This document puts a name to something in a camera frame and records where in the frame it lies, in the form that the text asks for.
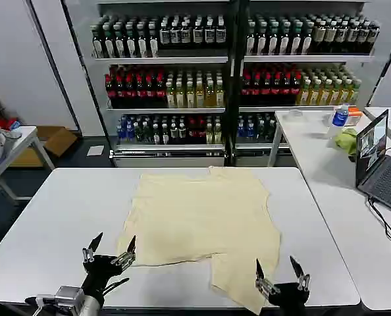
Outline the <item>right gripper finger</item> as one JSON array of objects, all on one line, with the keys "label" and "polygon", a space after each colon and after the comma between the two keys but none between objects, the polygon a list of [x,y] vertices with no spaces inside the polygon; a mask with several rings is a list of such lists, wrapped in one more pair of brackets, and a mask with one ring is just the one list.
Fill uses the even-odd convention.
[{"label": "right gripper finger", "polygon": [[290,261],[294,272],[298,278],[298,290],[302,290],[304,292],[309,291],[309,283],[311,280],[310,274],[305,274],[301,265],[296,261],[296,259],[290,256]]},{"label": "right gripper finger", "polygon": [[265,277],[258,259],[256,259],[255,287],[264,297],[280,293],[280,290]]}]

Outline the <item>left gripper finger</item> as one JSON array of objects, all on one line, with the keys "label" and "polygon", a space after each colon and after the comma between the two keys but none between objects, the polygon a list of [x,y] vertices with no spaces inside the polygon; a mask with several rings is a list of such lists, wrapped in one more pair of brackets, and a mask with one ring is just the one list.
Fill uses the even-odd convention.
[{"label": "left gripper finger", "polygon": [[114,265],[131,265],[136,258],[136,236],[131,239],[127,250],[111,261]]},{"label": "left gripper finger", "polygon": [[92,239],[92,241],[90,242],[87,248],[82,249],[84,262],[94,261],[93,255],[96,252],[102,237],[103,237],[103,233],[100,232],[95,238]]}]

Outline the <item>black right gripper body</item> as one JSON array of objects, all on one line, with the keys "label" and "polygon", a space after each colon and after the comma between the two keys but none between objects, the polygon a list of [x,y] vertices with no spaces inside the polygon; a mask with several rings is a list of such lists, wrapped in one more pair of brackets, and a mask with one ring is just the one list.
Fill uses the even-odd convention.
[{"label": "black right gripper body", "polygon": [[279,307],[281,315],[285,316],[306,316],[305,303],[309,299],[310,291],[305,288],[298,288],[296,282],[276,284],[279,292],[269,294],[268,301]]}]

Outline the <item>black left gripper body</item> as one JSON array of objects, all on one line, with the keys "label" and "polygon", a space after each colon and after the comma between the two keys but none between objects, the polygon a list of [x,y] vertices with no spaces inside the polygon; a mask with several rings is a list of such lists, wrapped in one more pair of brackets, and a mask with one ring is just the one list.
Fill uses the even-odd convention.
[{"label": "black left gripper body", "polygon": [[104,303],[105,296],[115,288],[128,282],[129,278],[126,277],[109,284],[111,278],[122,274],[122,267],[111,263],[114,259],[113,256],[95,255],[93,258],[94,261],[83,263],[87,276],[82,284],[82,289],[86,296],[93,297],[98,303]]}]

